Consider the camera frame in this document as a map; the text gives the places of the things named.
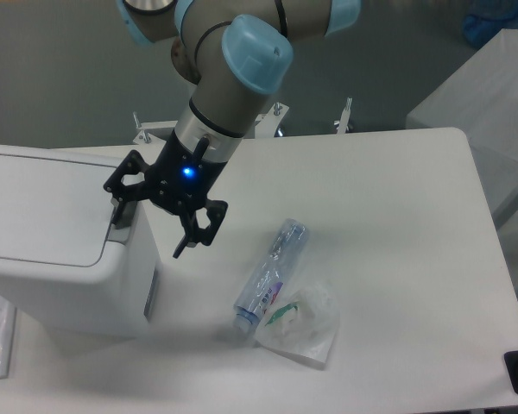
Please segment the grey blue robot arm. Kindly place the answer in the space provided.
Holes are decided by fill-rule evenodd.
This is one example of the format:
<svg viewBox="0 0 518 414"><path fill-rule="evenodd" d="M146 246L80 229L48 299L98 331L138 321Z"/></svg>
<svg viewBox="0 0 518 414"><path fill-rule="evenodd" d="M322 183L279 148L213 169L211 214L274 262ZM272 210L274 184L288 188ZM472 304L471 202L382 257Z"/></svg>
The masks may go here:
<svg viewBox="0 0 518 414"><path fill-rule="evenodd" d="M120 227L142 200L180 219L179 249L210 245L228 205L210 189L290 67L293 43L353 25L358 1L120 1L133 39L175 39L180 73L195 86L154 163L131 151L104 183Z"/></svg>

